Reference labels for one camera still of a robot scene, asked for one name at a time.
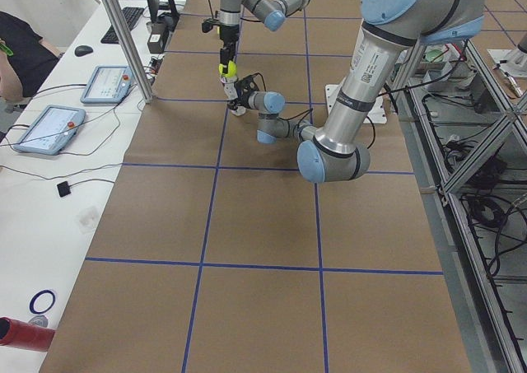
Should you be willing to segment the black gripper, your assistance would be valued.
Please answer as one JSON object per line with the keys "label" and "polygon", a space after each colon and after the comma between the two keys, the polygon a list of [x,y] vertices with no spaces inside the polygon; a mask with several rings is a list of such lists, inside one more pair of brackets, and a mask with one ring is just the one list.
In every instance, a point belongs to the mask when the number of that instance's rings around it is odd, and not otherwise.
{"label": "black gripper", "polygon": [[254,95],[258,92],[258,88],[251,86],[239,87],[236,92],[238,94],[236,99],[237,107],[254,109]]}
{"label": "black gripper", "polygon": [[221,40],[223,47],[220,50],[220,63],[226,63],[229,60],[234,61],[236,45],[240,38],[239,26],[222,26]]}

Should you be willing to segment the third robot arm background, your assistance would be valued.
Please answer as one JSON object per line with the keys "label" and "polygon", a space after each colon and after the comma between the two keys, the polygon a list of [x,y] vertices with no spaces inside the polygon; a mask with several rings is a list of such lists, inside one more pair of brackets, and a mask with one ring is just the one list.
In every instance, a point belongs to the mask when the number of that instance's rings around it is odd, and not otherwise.
{"label": "third robot arm background", "polygon": [[513,49],[489,49],[488,53],[503,73],[526,78],[526,35]]}

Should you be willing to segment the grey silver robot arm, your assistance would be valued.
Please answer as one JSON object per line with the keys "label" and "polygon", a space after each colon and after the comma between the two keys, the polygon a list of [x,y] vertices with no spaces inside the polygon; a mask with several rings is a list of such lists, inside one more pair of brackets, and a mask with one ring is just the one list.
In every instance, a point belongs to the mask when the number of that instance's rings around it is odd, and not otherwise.
{"label": "grey silver robot arm", "polygon": [[220,76],[228,78],[236,74],[234,56],[243,7],[270,31],[276,31],[288,16],[306,8],[309,3],[310,0],[220,0],[217,19],[219,35],[223,43],[220,50]]}
{"label": "grey silver robot arm", "polygon": [[248,87],[247,81],[237,76],[234,62],[243,10],[268,29],[277,30],[310,1],[220,0],[220,79],[232,113],[258,112],[260,142],[289,137],[299,140],[297,165],[306,180],[354,180],[370,165],[370,154],[356,142],[356,135],[399,55],[417,44],[447,44],[474,37],[483,26],[485,0],[361,0],[362,23],[349,72],[320,128],[305,120],[293,123],[283,119],[284,97]]}

